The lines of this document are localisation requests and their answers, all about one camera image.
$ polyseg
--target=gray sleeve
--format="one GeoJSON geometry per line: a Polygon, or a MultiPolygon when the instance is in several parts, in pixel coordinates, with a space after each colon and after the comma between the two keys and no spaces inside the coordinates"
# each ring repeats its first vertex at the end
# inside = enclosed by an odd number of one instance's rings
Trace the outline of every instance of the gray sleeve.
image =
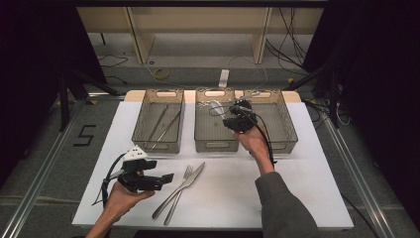
{"type": "Polygon", "coordinates": [[[256,186],[262,203],[264,238],[320,237],[312,215],[289,191],[279,173],[261,176],[256,186]]]}

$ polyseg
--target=human hand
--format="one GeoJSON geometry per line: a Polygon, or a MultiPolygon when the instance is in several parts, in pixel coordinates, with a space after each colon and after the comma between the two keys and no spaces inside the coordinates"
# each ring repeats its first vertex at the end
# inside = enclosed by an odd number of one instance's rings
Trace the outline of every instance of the human hand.
{"type": "Polygon", "coordinates": [[[123,185],[116,181],[112,186],[111,193],[105,205],[104,212],[108,212],[118,221],[124,214],[133,208],[139,201],[149,198],[155,194],[154,191],[142,191],[134,193],[128,191],[123,185]]]}
{"type": "Polygon", "coordinates": [[[106,202],[105,208],[95,225],[89,231],[86,238],[105,237],[112,225],[133,208],[139,201],[149,198],[155,194],[154,191],[142,191],[134,193],[128,191],[118,181],[112,186],[111,194],[106,202]]]}
{"type": "Polygon", "coordinates": [[[246,133],[235,132],[234,138],[239,140],[242,146],[256,159],[261,175],[274,172],[265,140],[257,127],[253,127],[246,133]]]}

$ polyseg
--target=metal bar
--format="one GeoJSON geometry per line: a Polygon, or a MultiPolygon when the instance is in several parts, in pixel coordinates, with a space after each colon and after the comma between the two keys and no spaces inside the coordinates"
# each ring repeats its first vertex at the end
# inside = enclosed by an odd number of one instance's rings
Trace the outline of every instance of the metal bar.
{"type": "Polygon", "coordinates": [[[58,132],[58,136],[55,139],[43,165],[35,176],[34,181],[32,182],[25,196],[22,198],[18,208],[9,219],[6,229],[2,233],[2,238],[18,237],[19,232],[22,230],[38,195],[40,194],[47,178],[49,177],[49,174],[61,152],[68,134],[71,132],[77,114],[83,108],[83,105],[84,101],[77,101],[74,105],[67,127],[62,132],[58,132]]]}
{"type": "Polygon", "coordinates": [[[163,110],[160,113],[160,116],[157,119],[157,123],[155,124],[154,128],[151,131],[151,134],[149,135],[148,141],[150,141],[152,139],[152,137],[154,136],[157,128],[158,128],[158,124],[160,124],[161,119],[163,118],[164,114],[166,113],[167,108],[169,107],[168,104],[166,104],[166,107],[163,108],[163,110]]]}
{"type": "Polygon", "coordinates": [[[326,120],[328,131],[333,138],[334,143],[346,165],[347,170],[353,180],[353,183],[358,190],[361,199],[369,213],[370,219],[376,229],[378,235],[382,238],[395,237],[392,232],[389,222],[380,208],[379,203],[371,192],[368,183],[366,182],[362,172],[360,171],[358,164],[355,161],[352,153],[350,152],[346,141],[344,140],[339,129],[335,129],[332,122],[326,120]]]}

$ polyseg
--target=white tabletop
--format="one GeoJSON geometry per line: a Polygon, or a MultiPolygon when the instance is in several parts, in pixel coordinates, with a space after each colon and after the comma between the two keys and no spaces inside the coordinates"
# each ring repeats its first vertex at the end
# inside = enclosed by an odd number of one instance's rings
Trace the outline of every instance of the white tabletop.
{"type": "MultiPolygon", "coordinates": [[[[91,205],[112,163],[130,150],[141,102],[121,102],[114,117],[92,177],[83,194],[73,225],[90,227],[102,212],[102,203],[91,205]]],[[[134,229],[246,230],[261,229],[261,204],[255,186],[259,170],[254,159],[241,146],[237,153],[196,153],[194,108],[185,104],[180,152],[177,155],[150,154],[157,160],[148,176],[174,173],[173,181],[161,191],[139,202],[116,226],[134,229]],[[206,166],[194,184],[186,189],[168,226],[163,222],[171,204],[157,220],[152,213],[180,185],[187,165],[206,166]]],[[[330,167],[322,151],[307,109],[303,103],[287,103],[298,143],[288,156],[276,156],[275,169],[291,192],[308,208],[320,229],[350,229],[353,222],[340,196],[330,167]]],[[[119,163],[115,171],[121,168],[119,163]]]]}

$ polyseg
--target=metal cutlery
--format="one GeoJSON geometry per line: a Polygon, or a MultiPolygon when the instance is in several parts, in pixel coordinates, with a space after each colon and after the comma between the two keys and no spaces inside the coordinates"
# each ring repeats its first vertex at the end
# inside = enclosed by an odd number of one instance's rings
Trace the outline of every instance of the metal cutlery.
{"type": "MultiPolygon", "coordinates": [[[[185,182],[185,181],[186,181],[186,179],[188,179],[188,177],[189,177],[189,176],[191,176],[191,174],[192,174],[192,166],[187,166],[187,167],[186,167],[186,170],[185,170],[184,177],[183,177],[183,179],[182,179],[182,182],[185,182]]],[[[170,211],[169,211],[169,213],[167,214],[166,219],[164,220],[164,223],[163,223],[163,224],[164,224],[165,226],[167,226],[167,225],[169,224],[170,218],[172,218],[172,214],[173,214],[173,212],[175,211],[176,205],[178,204],[179,197],[181,196],[181,194],[182,194],[182,190],[181,190],[181,191],[178,193],[178,195],[176,196],[175,201],[173,202],[173,205],[172,205],[172,207],[170,208],[170,211]]]]}
{"type": "Polygon", "coordinates": [[[195,170],[191,176],[189,176],[185,182],[182,183],[182,185],[180,185],[158,208],[157,210],[154,212],[154,214],[152,215],[153,219],[157,219],[158,216],[161,214],[161,212],[163,211],[163,209],[170,203],[170,201],[180,192],[182,191],[184,188],[189,187],[194,181],[195,179],[198,177],[198,175],[201,173],[201,171],[204,168],[205,163],[201,164],[200,167],[198,167],[197,170],[195,170]]]}

